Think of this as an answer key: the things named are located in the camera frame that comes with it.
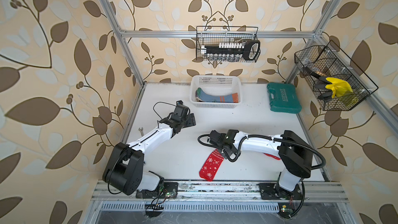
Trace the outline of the blue orange striped sock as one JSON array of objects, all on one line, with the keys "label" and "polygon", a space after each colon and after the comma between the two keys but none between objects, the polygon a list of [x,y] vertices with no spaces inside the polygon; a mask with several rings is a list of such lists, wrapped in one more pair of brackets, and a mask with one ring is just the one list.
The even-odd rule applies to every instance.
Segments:
[{"label": "blue orange striped sock", "polygon": [[225,96],[214,96],[205,93],[201,88],[196,90],[202,100],[204,102],[213,102],[213,103],[238,103],[239,102],[239,95],[238,93],[232,93]]}]

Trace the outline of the green plastic tool case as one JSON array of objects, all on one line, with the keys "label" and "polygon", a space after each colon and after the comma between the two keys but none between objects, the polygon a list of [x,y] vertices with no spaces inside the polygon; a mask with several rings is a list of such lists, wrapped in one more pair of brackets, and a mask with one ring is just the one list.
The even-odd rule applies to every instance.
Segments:
[{"label": "green plastic tool case", "polygon": [[298,114],[301,104],[296,94],[296,87],[285,83],[268,83],[267,92],[271,111],[277,113]]}]

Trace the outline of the silver open-end wrench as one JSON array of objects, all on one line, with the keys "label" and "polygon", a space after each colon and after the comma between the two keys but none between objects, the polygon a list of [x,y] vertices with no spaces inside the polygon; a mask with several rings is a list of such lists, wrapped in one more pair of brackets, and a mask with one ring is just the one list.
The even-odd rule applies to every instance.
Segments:
[{"label": "silver open-end wrench", "polygon": [[139,128],[138,130],[139,130],[141,136],[144,136],[143,128]]}]

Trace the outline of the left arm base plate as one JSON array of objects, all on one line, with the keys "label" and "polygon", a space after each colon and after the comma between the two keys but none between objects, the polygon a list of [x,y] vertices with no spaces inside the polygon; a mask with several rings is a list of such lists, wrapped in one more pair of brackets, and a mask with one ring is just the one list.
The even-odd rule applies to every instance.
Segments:
[{"label": "left arm base plate", "polygon": [[169,199],[169,198],[176,198],[178,195],[178,183],[171,181],[171,182],[162,182],[154,191],[149,190],[138,190],[136,192],[137,199]]}]

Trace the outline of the socket set holder black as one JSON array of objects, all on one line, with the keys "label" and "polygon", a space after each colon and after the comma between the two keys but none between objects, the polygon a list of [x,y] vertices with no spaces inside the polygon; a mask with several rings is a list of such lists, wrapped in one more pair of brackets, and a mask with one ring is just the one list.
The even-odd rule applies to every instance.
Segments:
[{"label": "socket set holder black", "polygon": [[210,61],[256,62],[261,53],[260,46],[259,40],[202,45],[199,54]]}]

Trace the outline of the yellow rubber glove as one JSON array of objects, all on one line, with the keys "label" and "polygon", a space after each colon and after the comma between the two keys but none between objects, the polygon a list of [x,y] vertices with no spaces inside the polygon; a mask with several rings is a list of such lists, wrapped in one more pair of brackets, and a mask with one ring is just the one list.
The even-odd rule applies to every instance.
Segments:
[{"label": "yellow rubber glove", "polygon": [[331,98],[353,94],[351,85],[345,80],[327,77],[326,81],[328,83],[326,84],[325,88],[332,92]]}]

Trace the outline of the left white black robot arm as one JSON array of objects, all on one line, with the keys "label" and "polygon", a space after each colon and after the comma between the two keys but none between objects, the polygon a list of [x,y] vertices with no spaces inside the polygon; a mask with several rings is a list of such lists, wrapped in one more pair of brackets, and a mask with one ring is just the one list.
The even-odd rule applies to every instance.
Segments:
[{"label": "left white black robot arm", "polygon": [[127,196],[136,191],[161,195],[164,178],[154,172],[144,172],[145,154],[171,140],[182,129],[196,125],[194,114],[183,101],[177,101],[175,109],[157,122],[157,126],[139,139],[127,144],[118,143],[111,153],[102,180]]}]

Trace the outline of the blue green toe sock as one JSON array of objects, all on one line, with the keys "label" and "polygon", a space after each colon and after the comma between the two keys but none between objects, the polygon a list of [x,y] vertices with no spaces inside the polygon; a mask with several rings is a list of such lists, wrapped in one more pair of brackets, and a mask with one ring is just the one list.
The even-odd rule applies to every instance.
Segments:
[{"label": "blue green toe sock", "polygon": [[198,102],[204,102],[197,91],[195,92],[195,98]]}]

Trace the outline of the red bear sock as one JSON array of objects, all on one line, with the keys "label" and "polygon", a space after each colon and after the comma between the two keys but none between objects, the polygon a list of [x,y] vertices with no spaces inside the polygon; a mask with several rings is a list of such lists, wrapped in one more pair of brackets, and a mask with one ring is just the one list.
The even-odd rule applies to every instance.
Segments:
[{"label": "red bear sock", "polygon": [[273,158],[273,159],[275,159],[275,160],[278,160],[278,161],[280,161],[281,159],[279,158],[279,157],[277,157],[277,156],[274,156],[274,155],[271,155],[271,154],[267,154],[267,153],[264,153],[266,156],[268,156],[268,157],[271,157],[271,158]]},{"label": "red bear sock", "polygon": [[200,178],[206,181],[213,181],[223,161],[224,157],[217,149],[215,149],[209,155],[202,168],[200,169]]}]

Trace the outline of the black pliers in basket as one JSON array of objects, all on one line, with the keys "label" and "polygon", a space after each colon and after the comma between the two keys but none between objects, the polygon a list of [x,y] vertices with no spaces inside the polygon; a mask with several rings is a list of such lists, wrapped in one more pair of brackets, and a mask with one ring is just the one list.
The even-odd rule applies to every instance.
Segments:
[{"label": "black pliers in basket", "polygon": [[332,99],[332,90],[327,89],[326,86],[331,85],[326,79],[326,74],[314,70],[312,67],[305,66],[304,71],[315,79],[314,82],[314,93],[317,95],[318,100],[330,101]]}]

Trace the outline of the white plastic basket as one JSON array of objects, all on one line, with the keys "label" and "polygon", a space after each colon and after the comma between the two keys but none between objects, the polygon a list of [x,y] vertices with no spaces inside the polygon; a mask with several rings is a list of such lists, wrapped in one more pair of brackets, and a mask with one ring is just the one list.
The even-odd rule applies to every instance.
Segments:
[{"label": "white plastic basket", "polygon": [[[238,93],[238,103],[213,103],[198,102],[195,98],[195,92],[201,88],[205,93],[214,96],[225,96],[232,93]],[[205,108],[235,108],[240,106],[243,101],[240,79],[236,76],[219,75],[197,75],[194,76],[190,85],[190,102],[196,107]]]}]

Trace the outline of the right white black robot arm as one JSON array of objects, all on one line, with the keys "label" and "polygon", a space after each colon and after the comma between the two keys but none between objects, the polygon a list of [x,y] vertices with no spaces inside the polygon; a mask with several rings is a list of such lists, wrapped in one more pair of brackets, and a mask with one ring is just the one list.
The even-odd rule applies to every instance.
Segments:
[{"label": "right white black robot arm", "polygon": [[277,187],[293,192],[302,180],[310,178],[313,170],[322,169],[326,159],[293,131],[284,131],[282,135],[248,134],[238,130],[210,134],[198,137],[201,145],[214,148],[221,157],[236,162],[243,151],[255,151],[278,158],[284,164]]}]

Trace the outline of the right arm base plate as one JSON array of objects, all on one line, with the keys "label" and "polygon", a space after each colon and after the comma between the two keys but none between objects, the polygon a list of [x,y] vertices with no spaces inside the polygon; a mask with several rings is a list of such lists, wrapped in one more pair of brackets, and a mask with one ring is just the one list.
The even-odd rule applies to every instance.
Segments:
[{"label": "right arm base plate", "polygon": [[277,183],[259,183],[259,191],[262,200],[301,200],[303,198],[303,192],[299,185],[295,186],[295,189],[290,192],[281,188]]}]

